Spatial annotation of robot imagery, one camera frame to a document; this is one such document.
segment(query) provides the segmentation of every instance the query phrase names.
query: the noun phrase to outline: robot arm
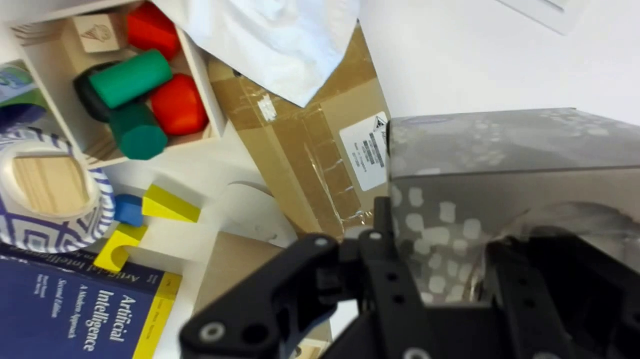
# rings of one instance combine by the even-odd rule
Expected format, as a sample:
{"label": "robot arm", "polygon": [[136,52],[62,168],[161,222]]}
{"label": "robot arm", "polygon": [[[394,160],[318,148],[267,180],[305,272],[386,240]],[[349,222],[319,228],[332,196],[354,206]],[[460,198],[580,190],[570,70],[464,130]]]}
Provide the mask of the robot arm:
{"label": "robot arm", "polygon": [[478,304],[423,308],[376,202],[376,230],[337,244],[307,236],[191,318],[185,359],[289,358],[357,300],[326,359],[637,359],[640,278],[580,238],[535,230],[486,248]]}

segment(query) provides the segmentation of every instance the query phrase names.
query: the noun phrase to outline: blue block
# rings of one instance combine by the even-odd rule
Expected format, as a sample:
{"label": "blue block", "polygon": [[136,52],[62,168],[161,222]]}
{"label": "blue block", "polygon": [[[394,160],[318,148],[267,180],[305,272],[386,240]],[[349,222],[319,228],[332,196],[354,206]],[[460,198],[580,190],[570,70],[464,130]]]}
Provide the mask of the blue block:
{"label": "blue block", "polygon": [[129,194],[115,196],[115,220],[132,228],[144,226],[142,198]]}

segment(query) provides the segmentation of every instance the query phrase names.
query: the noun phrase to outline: blue patterned plate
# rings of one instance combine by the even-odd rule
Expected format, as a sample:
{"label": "blue patterned plate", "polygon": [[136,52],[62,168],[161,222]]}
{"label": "blue patterned plate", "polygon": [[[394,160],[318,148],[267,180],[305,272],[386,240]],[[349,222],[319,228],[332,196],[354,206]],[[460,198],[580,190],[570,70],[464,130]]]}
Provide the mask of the blue patterned plate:
{"label": "blue patterned plate", "polygon": [[36,130],[0,134],[0,242],[38,254],[67,254],[105,238],[114,222],[112,184],[102,170],[85,170],[91,204],[73,218],[38,218],[20,204],[12,158],[23,152],[70,154],[82,158],[66,140]]}

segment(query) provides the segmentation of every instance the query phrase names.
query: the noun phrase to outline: white label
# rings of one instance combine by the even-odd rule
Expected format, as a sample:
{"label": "white label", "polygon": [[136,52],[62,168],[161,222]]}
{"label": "white label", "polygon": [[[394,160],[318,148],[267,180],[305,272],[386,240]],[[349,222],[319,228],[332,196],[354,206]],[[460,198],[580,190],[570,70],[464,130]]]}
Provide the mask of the white label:
{"label": "white label", "polygon": [[261,100],[257,102],[257,108],[259,108],[261,118],[266,122],[273,122],[275,120],[278,112],[275,112],[275,106],[273,106],[273,102],[271,102],[271,98],[267,94],[261,96]]}
{"label": "white label", "polygon": [[386,124],[387,118],[379,112],[340,130],[341,146],[362,192],[386,182]]}

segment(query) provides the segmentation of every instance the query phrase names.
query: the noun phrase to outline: blue book cover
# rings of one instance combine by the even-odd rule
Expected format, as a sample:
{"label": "blue book cover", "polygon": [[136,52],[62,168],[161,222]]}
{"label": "blue book cover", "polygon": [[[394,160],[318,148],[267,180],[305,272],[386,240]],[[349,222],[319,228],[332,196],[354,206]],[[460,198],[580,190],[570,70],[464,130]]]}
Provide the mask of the blue book cover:
{"label": "blue book cover", "polygon": [[180,276],[91,260],[0,250],[0,359],[151,358]]}

